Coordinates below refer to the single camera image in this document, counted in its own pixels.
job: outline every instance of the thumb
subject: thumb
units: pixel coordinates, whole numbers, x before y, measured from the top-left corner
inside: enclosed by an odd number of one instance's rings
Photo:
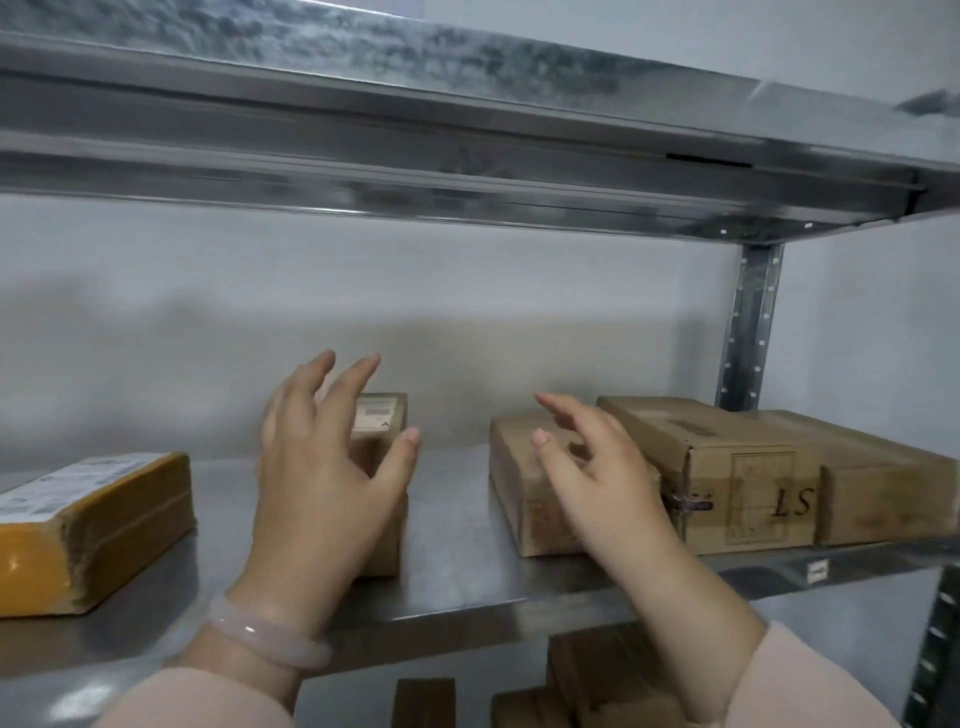
[[[372,481],[378,488],[386,488],[398,496],[410,485],[420,451],[420,431],[416,427],[404,430],[390,445]]]
[[[583,487],[584,474],[570,453],[556,437],[545,430],[535,430],[532,439],[540,464],[543,465],[557,495],[564,501],[575,497],[576,490]]]

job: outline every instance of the finger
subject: finger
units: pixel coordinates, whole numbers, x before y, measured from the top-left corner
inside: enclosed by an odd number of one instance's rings
[[[371,354],[354,363],[333,382],[320,403],[317,417],[317,435],[325,445],[337,449],[348,446],[357,414],[357,397],[378,366],[380,354]]]
[[[276,416],[278,426],[289,427],[298,434],[310,431],[317,416],[314,396],[335,363],[336,356],[327,349],[297,367],[283,385],[283,398]]]
[[[613,429],[615,429],[617,432],[619,432],[621,435],[623,435],[627,439],[630,439],[630,434],[627,432],[627,428],[623,426],[623,423],[617,420],[610,412],[600,409],[599,407],[597,407],[597,410],[600,412],[601,415],[607,418],[607,422],[613,425]]]
[[[564,446],[556,437],[542,429],[535,430],[532,439],[540,464],[543,465],[546,476],[561,501],[566,502],[576,497],[577,489],[583,488],[588,479]]]
[[[263,410],[263,420],[260,421],[260,449],[265,450],[274,443],[276,437],[276,413],[283,401],[283,392],[286,382],[278,386],[267,400]]]
[[[594,455],[612,451],[620,445],[620,431],[596,407],[590,407],[570,395],[544,392],[535,395],[537,401],[556,417],[569,418]]]
[[[397,437],[387,456],[383,458],[380,467],[373,477],[373,484],[377,488],[391,491],[397,497],[410,485],[417,467],[417,454],[420,452],[420,431],[416,427],[404,430]]]

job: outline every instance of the pink sleeve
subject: pink sleeve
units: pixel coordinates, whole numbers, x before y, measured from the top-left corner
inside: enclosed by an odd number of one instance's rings
[[[740,678],[723,728],[898,728],[845,670],[773,623]]]
[[[127,692],[95,728],[294,728],[275,700],[192,667],[163,669]]]

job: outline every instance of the metal shelf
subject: metal shelf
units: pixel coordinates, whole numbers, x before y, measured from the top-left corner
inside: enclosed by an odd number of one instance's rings
[[[298,0],[8,0],[0,190],[772,243],[960,204],[960,120]]]
[[[330,671],[399,662],[633,619],[586,556],[521,559],[488,487],[486,446],[424,452],[410,489],[398,579],[358,582],[330,630]],[[256,498],[252,463],[194,465],[198,532],[88,615],[0,621],[0,678],[42,678],[51,704],[98,675],[132,684],[176,655],[209,598],[240,571]],[[19,476],[0,477],[0,488]],[[829,577],[807,583],[811,562]],[[960,562],[960,539],[843,549],[782,549],[707,557],[748,599]]]

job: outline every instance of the cardboard package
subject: cardboard package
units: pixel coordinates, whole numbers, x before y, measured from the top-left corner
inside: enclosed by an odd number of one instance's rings
[[[196,525],[182,453],[91,457],[0,494],[0,617],[82,614]]]
[[[957,462],[783,410],[751,413],[815,442],[823,456],[818,544],[862,544],[957,530]]]
[[[392,728],[454,728],[457,687],[452,678],[396,681]]]
[[[585,466],[587,449],[579,435],[561,429],[544,411],[519,417],[497,417],[490,428],[490,480],[514,533],[521,556],[583,553],[547,479],[530,439],[538,427],[556,435]],[[651,466],[654,486],[660,473]]]
[[[807,439],[695,400],[601,397],[663,476],[696,554],[813,543],[820,454]]]
[[[380,467],[390,445],[407,427],[407,396],[397,392],[362,394],[357,399],[356,420],[350,436],[350,457],[367,475]],[[361,576],[397,576],[400,574],[400,552],[407,524],[406,494],[396,507],[370,561]]]
[[[685,728],[686,719],[638,622],[550,638],[547,683],[579,728]]]
[[[490,713],[492,728],[571,728],[566,706],[551,688],[494,695]]]

